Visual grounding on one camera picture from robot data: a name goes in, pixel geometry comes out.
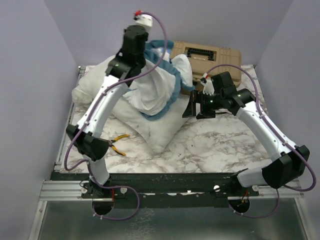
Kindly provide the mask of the tan plastic toolbox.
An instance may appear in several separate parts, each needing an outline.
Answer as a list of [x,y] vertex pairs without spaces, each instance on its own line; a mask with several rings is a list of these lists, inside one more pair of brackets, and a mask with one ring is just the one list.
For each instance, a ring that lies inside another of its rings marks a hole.
[[192,69],[192,82],[199,91],[203,90],[200,80],[209,69],[227,64],[240,67],[242,62],[241,52],[237,49],[175,41],[171,56],[180,54],[187,56]]

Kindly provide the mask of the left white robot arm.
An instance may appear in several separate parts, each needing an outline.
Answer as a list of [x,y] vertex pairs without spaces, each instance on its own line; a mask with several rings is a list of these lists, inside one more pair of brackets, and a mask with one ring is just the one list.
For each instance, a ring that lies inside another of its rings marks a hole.
[[82,154],[93,191],[101,198],[111,190],[107,182],[110,174],[105,163],[110,144],[101,138],[102,131],[116,103],[146,64],[144,50],[147,39],[148,31],[143,26],[130,25],[124,30],[122,46],[108,63],[96,97],[77,124],[69,124],[66,128],[70,145]]

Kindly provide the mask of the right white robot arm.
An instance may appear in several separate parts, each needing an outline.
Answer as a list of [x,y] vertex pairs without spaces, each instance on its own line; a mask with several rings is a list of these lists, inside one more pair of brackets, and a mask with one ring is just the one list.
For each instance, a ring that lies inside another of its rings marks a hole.
[[267,166],[244,169],[236,173],[235,180],[229,184],[229,189],[234,195],[242,195],[251,186],[270,186],[278,189],[304,173],[304,161],[310,156],[309,149],[304,145],[297,146],[285,137],[257,105],[256,98],[250,90],[238,90],[228,71],[210,78],[204,77],[201,83],[214,91],[191,91],[189,103],[182,117],[211,119],[215,118],[217,110],[228,110],[253,132],[272,161]]

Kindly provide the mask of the yellow handled pliers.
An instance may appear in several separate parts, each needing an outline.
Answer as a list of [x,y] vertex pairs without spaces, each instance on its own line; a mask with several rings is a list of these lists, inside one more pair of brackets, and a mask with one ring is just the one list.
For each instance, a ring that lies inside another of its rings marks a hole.
[[121,139],[127,139],[129,138],[130,135],[129,134],[122,134],[119,135],[113,139],[107,140],[108,145],[110,148],[112,148],[112,150],[117,153],[120,156],[126,156],[126,153],[124,151],[122,151],[121,147],[123,146],[122,143],[118,143]]

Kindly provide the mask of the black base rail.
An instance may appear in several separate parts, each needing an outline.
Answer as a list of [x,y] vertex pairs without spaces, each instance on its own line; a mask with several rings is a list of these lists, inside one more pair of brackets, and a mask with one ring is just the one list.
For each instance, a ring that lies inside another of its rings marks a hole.
[[232,173],[112,173],[106,189],[90,182],[87,173],[53,172],[50,180],[75,184],[77,199],[98,209],[226,208],[229,202],[248,207],[259,195],[258,187],[241,187]]

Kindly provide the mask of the white pillow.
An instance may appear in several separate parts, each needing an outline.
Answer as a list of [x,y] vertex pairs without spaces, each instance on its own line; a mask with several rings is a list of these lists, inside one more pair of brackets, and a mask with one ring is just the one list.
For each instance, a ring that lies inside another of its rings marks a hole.
[[[108,63],[113,58],[113,55],[108,57],[79,80],[71,92],[72,101],[77,107],[89,106],[92,103],[103,84]],[[182,115],[188,105],[189,97],[179,93],[167,113],[159,119],[149,120],[127,101],[131,94],[128,92],[118,100],[112,110],[112,115],[138,132],[154,153],[160,154],[187,121]]]

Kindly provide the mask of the white pillowcase blue trim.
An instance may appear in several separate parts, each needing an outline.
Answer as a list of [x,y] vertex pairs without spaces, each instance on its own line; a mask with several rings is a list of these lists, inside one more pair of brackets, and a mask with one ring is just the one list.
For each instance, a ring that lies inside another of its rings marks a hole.
[[149,121],[162,118],[175,103],[181,89],[192,91],[192,67],[185,54],[171,58],[172,40],[151,40],[145,44],[145,66],[141,70],[149,74],[135,79],[123,98]]

